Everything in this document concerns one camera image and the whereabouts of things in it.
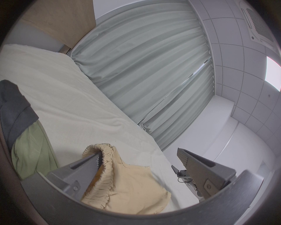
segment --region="air conditioner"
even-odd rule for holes
[[[250,39],[279,54],[279,45],[261,16],[248,3],[234,0],[246,21]]]

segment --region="ceiling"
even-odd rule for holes
[[[281,65],[271,49],[250,40],[233,0],[190,0],[203,20],[214,54],[216,94],[235,102],[232,117],[281,154],[281,94],[265,82],[266,56]]]

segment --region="white sheet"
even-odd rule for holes
[[[116,146],[127,164],[150,166],[157,181],[172,193],[163,212],[197,204],[177,182],[171,164],[154,139],[118,109],[70,57],[21,45],[5,45],[0,79],[18,85],[44,126],[60,166],[81,159],[90,144]]]

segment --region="ceiling light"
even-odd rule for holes
[[[266,75],[265,81],[274,86],[278,91],[281,89],[281,66],[274,60],[266,57]]]

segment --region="curtain fold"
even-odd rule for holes
[[[210,54],[203,29],[187,1],[148,0],[121,11],[97,25],[69,56],[118,108],[145,127],[160,148],[186,129],[209,99],[209,86],[204,92],[194,87],[209,84],[213,74],[210,62],[205,63]],[[196,73],[177,93],[203,64],[204,73]],[[209,85],[208,94],[214,90]],[[175,99],[167,102],[168,95]],[[175,134],[168,137],[164,130]]]

